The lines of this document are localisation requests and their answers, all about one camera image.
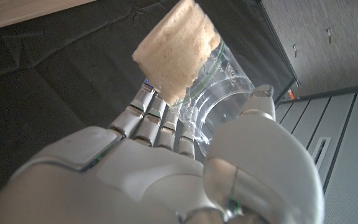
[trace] slice of bread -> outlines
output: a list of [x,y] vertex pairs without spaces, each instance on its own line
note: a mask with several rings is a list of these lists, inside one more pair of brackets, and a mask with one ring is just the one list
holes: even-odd
[[194,0],[181,0],[133,53],[150,84],[174,105],[186,95],[220,36]]

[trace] robotic hand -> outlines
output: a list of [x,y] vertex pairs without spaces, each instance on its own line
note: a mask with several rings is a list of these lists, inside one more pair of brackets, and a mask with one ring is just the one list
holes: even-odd
[[162,122],[165,102],[144,83],[108,129],[82,129],[20,167],[0,192],[0,223],[322,223],[314,162],[275,122],[271,95],[254,90],[203,166],[186,130],[173,152],[177,117]]

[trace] food item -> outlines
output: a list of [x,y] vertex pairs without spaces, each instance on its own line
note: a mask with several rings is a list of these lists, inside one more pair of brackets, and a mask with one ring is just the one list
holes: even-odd
[[150,84],[174,105],[186,95],[211,51],[221,41],[194,0],[181,0],[133,53]]

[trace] plastic cup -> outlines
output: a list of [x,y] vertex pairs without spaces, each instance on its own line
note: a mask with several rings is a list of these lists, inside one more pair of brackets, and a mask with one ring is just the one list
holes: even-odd
[[132,56],[204,155],[215,130],[239,116],[254,89],[194,0],[180,0]]
[[169,107],[194,135],[205,156],[215,130],[238,118],[254,88],[221,39],[193,85],[186,89],[186,96]]

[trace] screw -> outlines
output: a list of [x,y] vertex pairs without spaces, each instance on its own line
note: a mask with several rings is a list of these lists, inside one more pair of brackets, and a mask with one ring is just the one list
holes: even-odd
[[333,41],[333,34],[331,33],[331,28],[328,28],[327,30],[328,38],[329,38],[329,44]]
[[294,44],[294,45],[292,46],[292,48],[293,48],[293,50],[295,51],[295,57],[296,57],[296,53],[298,52],[297,49],[296,49],[296,44]]

